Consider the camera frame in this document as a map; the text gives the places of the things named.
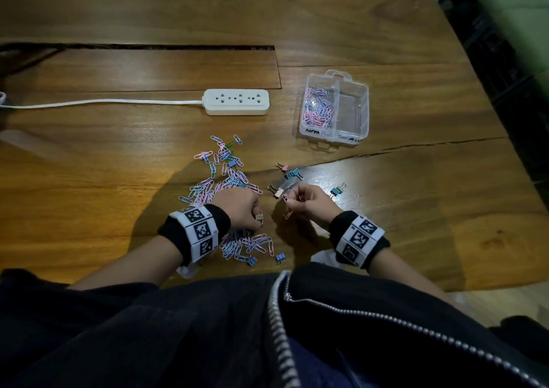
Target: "right hand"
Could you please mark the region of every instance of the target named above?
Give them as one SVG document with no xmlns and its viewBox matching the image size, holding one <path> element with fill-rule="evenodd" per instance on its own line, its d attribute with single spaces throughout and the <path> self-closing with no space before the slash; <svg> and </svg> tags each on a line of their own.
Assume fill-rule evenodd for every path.
<svg viewBox="0 0 549 388">
<path fill-rule="evenodd" d="M 304 183 L 288 193 L 286 213 L 290 211 L 305 215 L 326 231 L 334 217 L 343 212 L 319 186 Z"/>
</svg>

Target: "power strip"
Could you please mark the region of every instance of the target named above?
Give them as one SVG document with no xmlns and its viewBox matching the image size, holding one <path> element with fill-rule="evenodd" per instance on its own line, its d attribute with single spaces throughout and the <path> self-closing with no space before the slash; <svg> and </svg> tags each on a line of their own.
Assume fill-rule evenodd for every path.
<svg viewBox="0 0 549 388">
<path fill-rule="evenodd" d="M 212 116 L 264 115 L 269 108 L 267 90 L 210 88 L 204 92 L 202 100 L 133 100 L 133 99 L 91 99 L 74 102 L 32 104 L 29 106 L 8 106 L 4 102 L 7 95 L 0 91 L 0 108 L 4 109 L 45 109 L 51 107 L 75 106 L 92 103 L 131 103 L 131 104 L 201 104 L 206 113 Z"/>
<path fill-rule="evenodd" d="M 269 108 L 269 93 L 250 88 L 209 88 L 202 96 L 202 105 L 212 116 L 264 115 Z"/>
</svg>

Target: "container handle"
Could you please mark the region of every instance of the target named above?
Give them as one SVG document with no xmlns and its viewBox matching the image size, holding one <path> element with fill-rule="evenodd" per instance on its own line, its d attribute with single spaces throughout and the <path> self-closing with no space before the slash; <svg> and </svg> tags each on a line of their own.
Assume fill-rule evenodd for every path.
<svg viewBox="0 0 549 388">
<path fill-rule="evenodd" d="M 334 74 L 339 74 L 339 75 L 342 75 L 343 76 L 343 79 L 344 80 L 348 80 L 348 81 L 352 81 L 353 78 L 351 77 L 351 75 L 348 73 L 348 72 L 339 72 L 337 70 L 328 70 L 325 75 L 329 76 L 329 77 L 332 77 L 334 76 Z"/>
</svg>

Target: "left hand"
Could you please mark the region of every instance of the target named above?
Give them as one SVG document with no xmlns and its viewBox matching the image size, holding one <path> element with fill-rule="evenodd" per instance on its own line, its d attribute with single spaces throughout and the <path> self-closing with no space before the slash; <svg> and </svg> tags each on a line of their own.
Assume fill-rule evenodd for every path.
<svg viewBox="0 0 549 388">
<path fill-rule="evenodd" d="M 210 204 L 215 204 L 227 213 L 231 229 L 257 230 L 261 227 L 261 222 L 254 218 L 259 214 L 259 196 L 249 189 L 234 187 L 221 190 Z"/>
</svg>

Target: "floor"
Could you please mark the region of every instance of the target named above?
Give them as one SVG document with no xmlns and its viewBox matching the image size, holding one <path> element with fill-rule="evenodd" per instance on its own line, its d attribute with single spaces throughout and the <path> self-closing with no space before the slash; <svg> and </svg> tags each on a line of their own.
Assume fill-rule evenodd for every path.
<svg viewBox="0 0 549 388">
<path fill-rule="evenodd" d="M 466 313 L 486 327 L 497 326 L 511 315 L 526 315 L 549 329 L 549 282 L 450 295 Z"/>
</svg>

